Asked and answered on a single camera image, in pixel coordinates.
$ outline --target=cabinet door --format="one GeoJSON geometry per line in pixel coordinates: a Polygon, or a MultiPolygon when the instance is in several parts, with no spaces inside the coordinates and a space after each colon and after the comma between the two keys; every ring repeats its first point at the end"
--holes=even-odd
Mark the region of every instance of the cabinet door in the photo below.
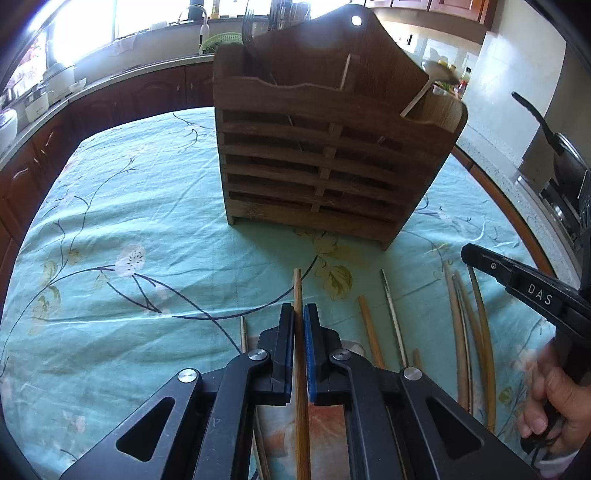
{"type": "Polygon", "coordinates": [[[68,110],[81,139],[125,123],[117,84],[76,100],[68,110]]]}
{"type": "Polygon", "coordinates": [[[119,91],[129,119],[139,120],[187,108],[184,67],[131,78],[120,84],[119,91]]]}
{"type": "Polygon", "coordinates": [[[66,111],[58,113],[33,135],[39,163],[45,172],[49,187],[53,185],[66,162],[80,144],[78,133],[66,111]]]}
{"type": "Polygon", "coordinates": [[[186,67],[187,108],[213,106],[213,62],[186,67]]]}
{"type": "Polygon", "coordinates": [[[426,10],[429,8],[429,2],[431,0],[393,0],[392,6],[393,7],[402,7],[402,8],[417,8],[419,10],[426,10]]]}
{"type": "Polygon", "coordinates": [[[12,239],[4,224],[0,222],[0,317],[17,255],[18,244],[12,239]]]}
{"type": "Polygon", "coordinates": [[[479,21],[484,0],[432,0],[429,10],[479,21]]]}
{"type": "Polygon", "coordinates": [[[19,243],[45,198],[42,175],[30,142],[0,171],[0,222],[19,243]]]}

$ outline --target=rice cooker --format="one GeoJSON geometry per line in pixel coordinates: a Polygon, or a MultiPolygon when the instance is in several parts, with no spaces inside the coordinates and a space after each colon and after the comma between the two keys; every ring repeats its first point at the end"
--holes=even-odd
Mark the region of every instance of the rice cooker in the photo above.
{"type": "Polygon", "coordinates": [[[70,85],[74,83],[76,83],[74,65],[66,66],[58,62],[49,67],[43,74],[43,84],[46,87],[50,105],[65,98],[70,93],[70,85]]]}
{"type": "Polygon", "coordinates": [[[0,112],[0,155],[2,155],[17,137],[18,115],[16,110],[7,108],[0,112]]]}

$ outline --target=fingernail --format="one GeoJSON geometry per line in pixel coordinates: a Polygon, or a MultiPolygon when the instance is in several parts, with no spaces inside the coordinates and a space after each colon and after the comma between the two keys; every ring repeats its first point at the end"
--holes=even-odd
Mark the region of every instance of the fingernail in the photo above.
{"type": "Polygon", "coordinates": [[[523,424],[519,427],[519,433],[521,435],[522,438],[527,438],[531,435],[531,428],[529,428],[527,425],[523,424]]]}
{"type": "Polygon", "coordinates": [[[538,417],[537,419],[534,420],[532,427],[533,427],[534,432],[537,435],[539,435],[541,433],[544,433],[544,430],[546,429],[546,422],[544,419],[541,419],[538,417]]]}

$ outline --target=green basket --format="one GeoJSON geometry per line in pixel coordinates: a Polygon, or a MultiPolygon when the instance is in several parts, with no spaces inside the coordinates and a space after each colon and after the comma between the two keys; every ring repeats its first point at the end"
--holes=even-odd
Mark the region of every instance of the green basket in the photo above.
{"type": "Polygon", "coordinates": [[[242,35],[236,32],[227,32],[214,35],[203,42],[199,49],[200,55],[207,55],[217,52],[217,48],[222,43],[240,43],[242,44],[242,35]]]}

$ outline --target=white container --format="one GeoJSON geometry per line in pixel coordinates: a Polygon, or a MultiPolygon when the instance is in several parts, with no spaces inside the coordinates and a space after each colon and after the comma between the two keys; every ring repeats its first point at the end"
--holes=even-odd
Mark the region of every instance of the white container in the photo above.
{"type": "Polygon", "coordinates": [[[48,92],[44,92],[37,100],[33,100],[27,107],[25,107],[25,113],[27,114],[27,120],[29,123],[33,123],[41,115],[49,110],[49,99],[48,92]]]}
{"type": "Polygon", "coordinates": [[[74,65],[66,67],[63,63],[56,63],[43,74],[46,90],[53,91],[49,97],[49,104],[53,105],[70,94],[70,85],[76,82],[74,65]]]}
{"type": "Polygon", "coordinates": [[[18,115],[8,108],[0,112],[0,154],[2,154],[17,137],[18,115]]]}

